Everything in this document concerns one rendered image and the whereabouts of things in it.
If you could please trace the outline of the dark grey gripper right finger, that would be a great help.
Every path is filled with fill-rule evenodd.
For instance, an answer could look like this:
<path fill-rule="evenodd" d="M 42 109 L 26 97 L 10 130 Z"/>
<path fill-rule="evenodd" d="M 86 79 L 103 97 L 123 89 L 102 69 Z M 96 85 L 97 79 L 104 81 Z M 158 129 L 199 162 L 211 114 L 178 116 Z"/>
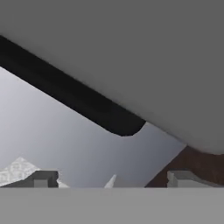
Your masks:
<path fill-rule="evenodd" d="M 199 178 L 190 171 L 168 171 L 168 187 L 221 187 L 221 185 Z"/>

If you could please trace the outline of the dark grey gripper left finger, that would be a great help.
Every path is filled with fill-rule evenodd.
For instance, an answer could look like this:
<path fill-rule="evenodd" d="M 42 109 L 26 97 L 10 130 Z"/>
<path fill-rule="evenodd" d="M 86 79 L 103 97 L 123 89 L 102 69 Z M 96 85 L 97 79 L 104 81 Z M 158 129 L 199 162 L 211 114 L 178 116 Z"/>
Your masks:
<path fill-rule="evenodd" d="M 35 171 L 25 179 L 3 185 L 3 188 L 58 188 L 57 171 Z"/>

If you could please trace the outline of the silver dishwasher front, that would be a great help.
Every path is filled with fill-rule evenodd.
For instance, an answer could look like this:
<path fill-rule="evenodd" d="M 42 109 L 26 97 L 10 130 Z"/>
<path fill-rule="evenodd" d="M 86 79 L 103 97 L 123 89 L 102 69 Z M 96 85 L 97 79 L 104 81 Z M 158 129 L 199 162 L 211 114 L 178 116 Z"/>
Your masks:
<path fill-rule="evenodd" d="M 0 67 L 0 186 L 53 170 L 63 187 L 144 187 L 184 147 L 149 123 L 112 134 Z"/>

